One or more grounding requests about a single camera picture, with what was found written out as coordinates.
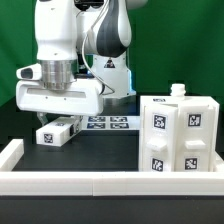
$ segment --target white box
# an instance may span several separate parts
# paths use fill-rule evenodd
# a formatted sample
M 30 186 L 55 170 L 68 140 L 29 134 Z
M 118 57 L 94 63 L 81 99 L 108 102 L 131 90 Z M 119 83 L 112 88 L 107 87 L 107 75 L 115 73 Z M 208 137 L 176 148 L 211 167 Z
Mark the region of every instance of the white box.
M 153 113 L 155 108 L 161 111 L 161 119 L 173 122 L 173 127 L 167 129 L 167 140 L 172 145 L 172 152 L 166 148 L 157 152 L 161 156 L 160 165 L 164 165 L 164 154 L 172 155 L 169 162 L 174 171 L 213 171 L 215 163 L 215 143 L 219 104 L 211 97 L 172 97 L 172 96 L 142 96 L 140 107 L 140 144 L 139 144 L 139 170 L 152 171 L 150 164 L 153 147 L 150 141 L 154 137 L 155 122 Z M 177 116 L 169 118 L 168 111 L 177 110 Z M 157 145 L 164 145 L 164 134 L 157 134 Z
M 72 117 L 59 117 L 36 131 L 37 144 L 62 146 L 80 131 L 77 122 Z

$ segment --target white block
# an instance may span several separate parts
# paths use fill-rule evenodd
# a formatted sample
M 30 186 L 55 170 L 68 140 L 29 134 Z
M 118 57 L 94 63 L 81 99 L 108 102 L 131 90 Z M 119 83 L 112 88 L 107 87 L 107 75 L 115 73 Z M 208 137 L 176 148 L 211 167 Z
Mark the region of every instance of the white block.
M 13 139 L 0 153 L 0 171 L 12 171 L 23 154 L 23 140 Z
M 203 150 L 206 149 L 206 144 L 202 140 L 186 141 L 185 147 L 189 150 Z
M 71 117 L 60 117 L 45 125 L 36 131 L 37 144 L 62 146 L 76 134 L 77 122 Z

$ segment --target white foam block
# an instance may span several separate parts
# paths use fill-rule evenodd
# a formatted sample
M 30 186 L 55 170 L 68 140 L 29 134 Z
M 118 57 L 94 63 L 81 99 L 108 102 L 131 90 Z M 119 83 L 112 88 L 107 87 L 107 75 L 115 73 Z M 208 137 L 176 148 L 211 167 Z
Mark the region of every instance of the white foam block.
M 36 131 L 37 144 L 62 146 L 76 134 L 76 122 L 72 117 L 59 117 Z
M 0 153 L 0 171 L 12 171 L 23 154 L 23 140 L 13 139 Z

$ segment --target white plastic panel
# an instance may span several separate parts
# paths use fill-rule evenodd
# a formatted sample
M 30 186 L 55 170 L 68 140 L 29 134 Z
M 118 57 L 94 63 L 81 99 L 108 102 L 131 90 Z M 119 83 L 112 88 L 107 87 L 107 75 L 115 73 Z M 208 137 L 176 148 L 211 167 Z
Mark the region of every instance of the white plastic panel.
M 23 140 L 13 139 L 0 153 L 0 171 L 12 171 L 23 154 Z
M 177 108 L 151 104 L 144 108 L 142 166 L 144 171 L 173 171 Z

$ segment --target cable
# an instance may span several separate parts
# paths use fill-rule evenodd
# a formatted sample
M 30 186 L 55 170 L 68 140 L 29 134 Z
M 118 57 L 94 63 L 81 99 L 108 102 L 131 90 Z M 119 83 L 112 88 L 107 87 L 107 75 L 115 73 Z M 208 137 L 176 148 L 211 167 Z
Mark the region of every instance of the cable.
M 102 78 L 100 78 L 95 72 L 93 72 L 91 70 L 91 68 L 89 67 L 87 61 L 86 61 L 86 58 L 85 58 L 85 43 L 87 41 L 87 39 L 89 38 L 88 34 L 90 33 L 93 33 L 93 28 L 94 26 L 99 22 L 99 20 L 102 18 L 103 14 L 106 12 L 106 7 L 108 7 L 108 4 L 109 4 L 109 0 L 106 1 L 106 3 L 104 4 L 104 6 L 102 7 L 101 11 L 100 11 L 100 14 L 99 16 L 96 18 L 96 20 L 94 21 L 94 23 L 92 24 L 91 28 L 88 30 L 84 40 L 83 40 L 83 44 L 82 44 L 82 59 L 83 59 L 83 62 L 86 66 L 86 68 L 91 72 L 91 74 L 100 82 L 102 83 L 104 86 L 106 86 L 108 89 L 111 90 L 110 93 L 102 93 L 101 95 L 110 95 L 110 94 L 113 94 L 115 93 L 115 90 L 114 88 L 110 87 Z

